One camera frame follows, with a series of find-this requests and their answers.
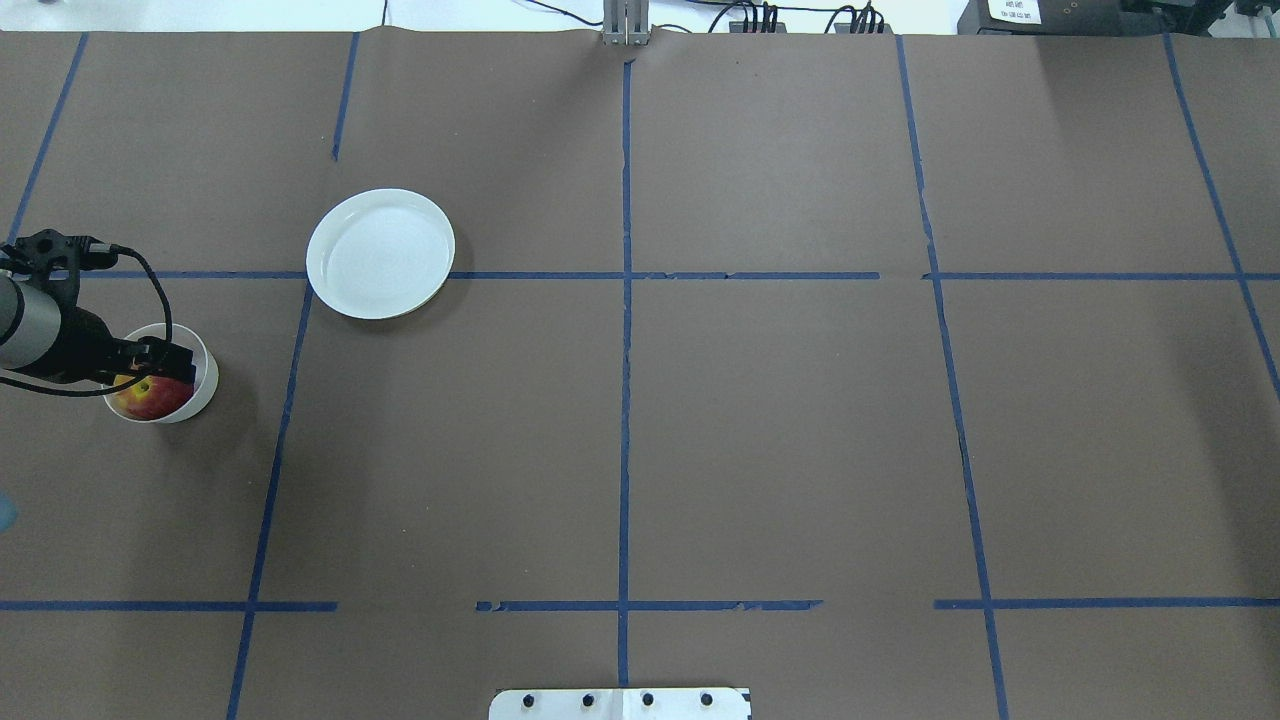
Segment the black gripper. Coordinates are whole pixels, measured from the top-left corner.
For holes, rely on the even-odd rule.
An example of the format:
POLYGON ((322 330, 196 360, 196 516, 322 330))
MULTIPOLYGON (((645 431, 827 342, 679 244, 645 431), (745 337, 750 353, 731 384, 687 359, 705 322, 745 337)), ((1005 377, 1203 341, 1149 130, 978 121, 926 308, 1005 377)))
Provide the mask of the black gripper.
POLYGON ((193 386, 197 368, 192 348, 164 338, 116 340, 93 313, 61 310, 60 329, 45 354, 45 379, 58 384, 79 380, 104 383, 160 377, 193 386))

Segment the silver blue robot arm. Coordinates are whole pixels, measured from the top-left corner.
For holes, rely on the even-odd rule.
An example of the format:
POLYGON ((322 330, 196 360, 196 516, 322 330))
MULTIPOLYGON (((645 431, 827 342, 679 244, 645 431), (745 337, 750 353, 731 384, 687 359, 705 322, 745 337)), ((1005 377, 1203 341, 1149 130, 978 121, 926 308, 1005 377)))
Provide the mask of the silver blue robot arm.
POLYGON ((173 323, 116 337, 76 300, 60 301, 50 286, 10 277, 3 278, 1 360, 4 372, 20 377, 4 377, 4 384, 64 397, 110 395, 152 377, 198 387, 212 366, 212 355, 180 342, 173 323))

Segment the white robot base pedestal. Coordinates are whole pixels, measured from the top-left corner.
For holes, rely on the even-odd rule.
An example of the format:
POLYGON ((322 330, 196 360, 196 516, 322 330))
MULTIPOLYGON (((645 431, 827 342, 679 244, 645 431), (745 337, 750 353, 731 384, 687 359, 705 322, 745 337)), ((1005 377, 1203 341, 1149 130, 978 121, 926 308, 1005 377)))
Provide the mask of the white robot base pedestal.
POLYGON ((750 691, 732 687, 509 689, 489 719, 751 719, 750 691))

